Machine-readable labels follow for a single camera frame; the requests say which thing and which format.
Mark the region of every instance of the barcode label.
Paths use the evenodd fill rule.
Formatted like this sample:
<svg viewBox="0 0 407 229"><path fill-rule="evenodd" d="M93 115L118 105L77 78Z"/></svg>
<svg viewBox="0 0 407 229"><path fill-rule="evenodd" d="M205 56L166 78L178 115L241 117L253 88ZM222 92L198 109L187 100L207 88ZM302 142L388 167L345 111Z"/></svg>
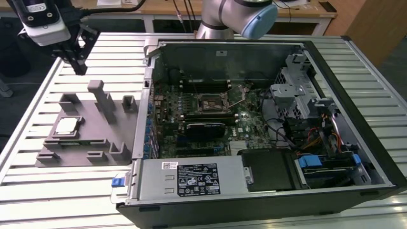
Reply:
<svg viewBox="0 0 407 229"><path fill-rule="evenodd" d="M163 162L163 169L177 169L178 161Z"/></svg>

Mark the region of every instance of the sticker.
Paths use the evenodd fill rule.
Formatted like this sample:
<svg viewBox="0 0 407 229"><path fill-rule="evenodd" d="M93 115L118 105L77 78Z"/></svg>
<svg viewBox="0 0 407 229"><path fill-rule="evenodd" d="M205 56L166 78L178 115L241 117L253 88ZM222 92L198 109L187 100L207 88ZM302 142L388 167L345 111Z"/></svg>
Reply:
<svg viewBox="0 0 407 229"><path fill-rule="evenodd" d="M217 164L178 166L178 195L181 197L221 194Z"/></svg>
<svg viewBox="0 0 407 229"><path fill-rule="evenodd" d="M46 3L41 3L41 4L35 4L35 5L27 6L27 10L29 10L30 13L42 12L46 9L47 9Z"/></svg>
<svg viewBox="0 0 407 229"><path fill-rule="evenodd" d="M178 161L163 162L162 169L177 169Z"/></svg>

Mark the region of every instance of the workbench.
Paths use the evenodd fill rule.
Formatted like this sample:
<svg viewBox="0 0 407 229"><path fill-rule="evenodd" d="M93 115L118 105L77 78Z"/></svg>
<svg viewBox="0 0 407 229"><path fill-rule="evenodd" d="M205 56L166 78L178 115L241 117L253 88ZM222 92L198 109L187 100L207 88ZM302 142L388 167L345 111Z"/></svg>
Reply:
<svg viewBox="0 0 407 229"><path fill-rule="evenodd" d="M146 39L189 39L191 34L102 33L87 60L86 76L57 60L10 142L0 154L2 229L134 229L111 203L111 179L131 166L37 168L37 155L57 121L62 93L87 92L90 80L103 80L114 99L141 99ZM407 103L353 42L341 37L266 36L269 40L312 40L402 172L407 175ZM318 83L329 95L321 77ZM125 190L118 197L126 198ZM260 220L189 228L393 228L407 225L406 192L366 202L340 214Z"/></svg>
<svg viewBox="0 0 407 229"><path fill-rule="evenodd" d="M97 0L73 0L77 7L95 8ZM203 0L191 0L197 20L201 20ZM189 20L186 5L183 0L177 0L181 13L185 20ZM306 6L293 7L300 10L288 10L280 8L280 17L277 22L292 23L312 23L316 24L314 31L309 35L324 35L330 25L332 20L337 17L337 13L328 12L321 6L318 0L312 0ZM15 13L6 0L0 0L0 17L17 17ZM178 20L174 3L171 0L147 0L141 10L131 13L107 13L97 14L90 17L91 19L139 19L145 22L146 32L154 33L155 20Z"/></svg>

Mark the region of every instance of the power cable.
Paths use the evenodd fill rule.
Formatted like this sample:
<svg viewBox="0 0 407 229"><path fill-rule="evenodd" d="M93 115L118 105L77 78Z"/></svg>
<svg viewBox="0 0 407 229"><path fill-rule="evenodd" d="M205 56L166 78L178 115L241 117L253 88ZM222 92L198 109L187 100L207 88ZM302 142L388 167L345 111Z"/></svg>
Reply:
<svg viewBox="0 0 407 229"><path fill-rule="evenodd" d="M115 12L135 12L142 8L147 0L142 0L141 3L133 8L105 8L105 9L83 9L82 16L90 16L95 13L115 13Z"/></svg>
<svg viewBox="0 0 407 229"><path fill-rule="evenodd" d="M183 25L185 33L187 33L185 19L183 19L183 15L181 14L181 11L179 11L179 8L178 8L178 5L177 5L177 0L173 0L173 3L174 3L174 6L177 8L177 17L178 17L178 20L179 20L181 24Z"/></svg>
<svg viewBox="0 0 407 229"><path fill-rule="evenodd" d="M189 4L190 4L190 8L191 8L193 17L194 17L194 29L198 30L199 26L197 27L197 17L195 17L195 12L194 12L194 7L193 7L193 4L191 4L191 0L189 0Z"/></svg>
<svg viewBox="0 0 407 229"><path fill-rule="evenodd" d="M185 0L185 5L186 5L187 14L189 14L190 30L191 30L191 32L194 32L193 22L191 22L191 14L190 14L189 6L187 6L187 0Z"/></svg>
<svg viewBox="0 0 407 229"><path fill-rule="evenodd" d="M286 8L286 7L282 7L282 6L280 6L280 4L273 0L273 2L274 2L274 4L281 8L281 9L286 9L286 10L289 10L289 14L290 14L290 21L289 21L289 23L292 22L292 10L300 10L300 8L292 8L288 4L286 4L286 2L284 2L282 1L282 3L289 7L289 8Z"/></svg>

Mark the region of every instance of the wooden desk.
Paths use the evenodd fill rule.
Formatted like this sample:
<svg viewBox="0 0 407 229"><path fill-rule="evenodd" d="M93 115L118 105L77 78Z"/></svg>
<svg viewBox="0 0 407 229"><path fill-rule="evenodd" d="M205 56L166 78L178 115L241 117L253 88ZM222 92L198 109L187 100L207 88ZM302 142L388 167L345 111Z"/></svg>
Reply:
<svg viewBox="0 0 407 229"><path fill-rule="evenodd" d="M73 0L77 7L95 8L98 0ZM195 15L201 20L203 0L191 0ZM179 10L183 18L187 20L189 15L183 0L177 0ZM312 0L306 6L293 7L300 10L280 9L278 22L297 22L297 23L316 23L313 35L324 35L337 13L330 13L321 6L318 0ZM6 0L0 0L0 17L15 16L10 5ZM101 19L142 19L145 21L146 32L154 32L154 20L178 20L174 3L171 0L147 0L141 10L130 13L109 13L97 14L90 18Z"/></svg>

